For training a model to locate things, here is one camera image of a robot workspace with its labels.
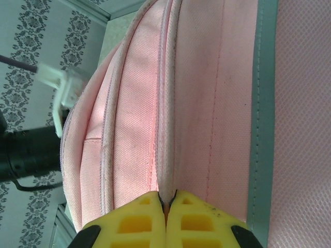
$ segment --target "patterned wallpaper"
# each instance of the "patterned wallpaper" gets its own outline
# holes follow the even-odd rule
[[[98,64],[105,26],[70,9],[59,0],[6,1],[0,8],[0,32],[5,34],[0,54],[59,69],[80,67],[92,74]],[[0,109],[9,130],[52,124],[54,91],[34,81],[34,74],[0,65]],[[20,179],[25,186],[61,180],[52,172]],[[48,247],[57,205],[65,201],[62,188],[38,192],[17,191],[0,183],[0,240],[2,247]]]

